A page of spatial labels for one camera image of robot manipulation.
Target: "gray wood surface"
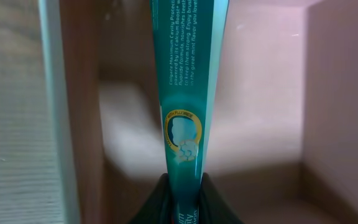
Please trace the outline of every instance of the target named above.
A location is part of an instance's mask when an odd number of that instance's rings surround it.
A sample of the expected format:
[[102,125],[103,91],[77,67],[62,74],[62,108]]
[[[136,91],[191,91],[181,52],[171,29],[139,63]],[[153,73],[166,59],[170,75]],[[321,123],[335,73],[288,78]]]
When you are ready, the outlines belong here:
[[35,0],[0,0],[0,223],[63,223]]

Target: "circular logo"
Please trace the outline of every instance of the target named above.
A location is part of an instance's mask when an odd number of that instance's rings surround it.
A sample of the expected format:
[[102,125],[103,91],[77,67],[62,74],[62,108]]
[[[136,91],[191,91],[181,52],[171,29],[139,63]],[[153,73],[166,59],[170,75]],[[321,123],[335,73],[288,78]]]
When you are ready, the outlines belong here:
[[183,161],[195,159],[202,132],[200,119],[190,111],[173,110],[165,117],[165,140]]

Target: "fluoride badge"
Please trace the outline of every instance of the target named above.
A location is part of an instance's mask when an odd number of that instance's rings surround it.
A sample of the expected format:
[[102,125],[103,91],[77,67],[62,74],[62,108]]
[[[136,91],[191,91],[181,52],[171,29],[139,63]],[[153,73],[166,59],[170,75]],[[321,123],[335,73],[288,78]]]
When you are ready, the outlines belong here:
[[165,140],[178,163],[196,159],[202,133],[200,119],[190,111],[173,110],[165,118]]

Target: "open box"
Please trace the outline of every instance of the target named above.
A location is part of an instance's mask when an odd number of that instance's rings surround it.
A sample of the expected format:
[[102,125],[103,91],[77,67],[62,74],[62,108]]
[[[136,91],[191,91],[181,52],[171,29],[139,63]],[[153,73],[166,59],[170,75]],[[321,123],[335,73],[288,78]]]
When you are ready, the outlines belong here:
[[[125,223],[166,169],[149,3],[41,6],[67,215]],[[358,1],[230,2],[206,172],[245,223],[358,223]]]

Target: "yellow circle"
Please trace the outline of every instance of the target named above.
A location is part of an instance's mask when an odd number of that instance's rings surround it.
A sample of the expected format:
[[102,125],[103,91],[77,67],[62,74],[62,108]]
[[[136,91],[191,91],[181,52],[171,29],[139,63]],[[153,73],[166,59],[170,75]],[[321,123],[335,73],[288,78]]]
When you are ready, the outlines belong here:
[[203,127],[201,125],[201,121],[200,119],[198,119],[198,117],[187,110],[173,110],[171,112],[169,112],[167,114],[167,116],[165,117],[165,124],[164,124],[164,135],[165,135],[165,140],[167,141],[169,147],[174,150],[175,152],[179,150],[179,148],[174,145],[174,143],[171,142],[171,139],[169,138],[168,135],[168,123],[169,121],[176,117],[176,116],[185,116],[187,118],[190,118],[196,125],[196,131],[197,131],[197,135],[196,138],[194,139],[194,142],[199,145],[200,144],[200,140],[201,140],[201,135],[203,133]]

